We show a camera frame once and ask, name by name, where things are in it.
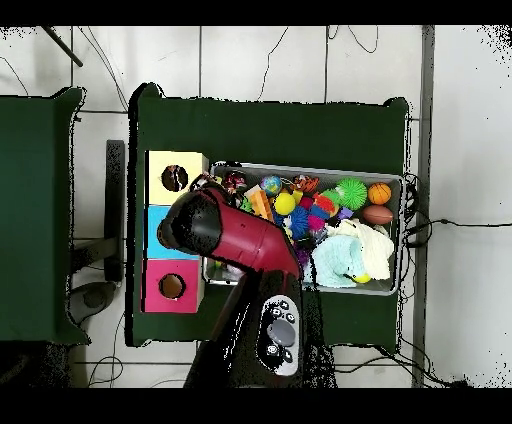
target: orange basketball ball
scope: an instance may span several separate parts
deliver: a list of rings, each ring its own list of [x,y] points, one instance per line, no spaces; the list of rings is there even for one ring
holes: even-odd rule
[[[368,189],[368,199],[375,205],[383,205],[391,199],[391,189],[384,183],[372,184]]]

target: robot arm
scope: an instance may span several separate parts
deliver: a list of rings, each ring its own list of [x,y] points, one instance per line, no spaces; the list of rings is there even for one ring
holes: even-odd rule
[[[169,248],[246,271],[185,387],[299,387],[302,269],[284,231],[230,205],[216,185],[185,193],[159,227]]]

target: green table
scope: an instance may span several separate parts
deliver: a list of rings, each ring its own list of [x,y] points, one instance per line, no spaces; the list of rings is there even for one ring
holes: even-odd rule
[[[156,85],[141,85],[130,100],[128,238],[134,237],[135,245],[128,245],[129,343],[207,339],[231,290],[207,285],[197,314],[140,312],[144,151],[197,151],[210,163],[231,160],[401,175],[407,113],[403,98],[384,106],[240,103],[164,98]],[[321,300],[327,344],[375,344],[394,352],[396,293],[322,293]]]
[[[70,126],[82,90],[0,96],[0,340],[88,343],[68,319]]]

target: green spiky ball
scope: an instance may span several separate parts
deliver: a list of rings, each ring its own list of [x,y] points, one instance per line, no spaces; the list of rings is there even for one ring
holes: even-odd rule
[[[332,203],[334,203],[336,206],[341,205],[341,196],[340,194],[333,188],[330,188],[329,190],[325,190],[322,193],[322,196],[327,197]]]
[[[352,211],[359,209],[366,202],[366,186],[355,178],[344,178],[339,181],[335,191],[340,195],[340,206]]]

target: gray storage bin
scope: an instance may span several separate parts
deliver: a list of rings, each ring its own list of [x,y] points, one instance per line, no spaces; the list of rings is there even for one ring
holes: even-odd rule
[[[248,188],[259,184],[261,179],[267,175],[278,175],[281,178],[292,180],[296,175],[309,175],[320,178],[317,191],[322,192],[333,188],[336,183],[344,177],[354,177],[361,180],[367,187],[373,183],[383,182],[391,188],[391,199],[386,203],[386,207],[393,212],[393,221],[384,227],[391,235],[395,245],[395,251],[389,258],[391,278],[388,280],[371,280],[366,284],[358,284],[353,288],[331,288],[318,286],[320,291],[324,292],[343,292],[364,295],[388,296],[393,294],[400,282],[400,262],[403,244],[404,231],[404,210],[405,210],[405,183],[401,176],[389,174],[373,174],[365,172],[335,171],[328,169],[314,168],[295,168],[286,166],[258,165],[242,163],[241,166],[231,166],[229,164],[213,164],[210,173],[215,176],[223,177],[226,172],[232,170],[242,171],[247,178]],[[364,206],[356,211],[354,217],[360,217]],[[206,281],[213,284],[236,284],[237,276],[225,270],[215,267],[213,260],[203,258],[203,275]]]

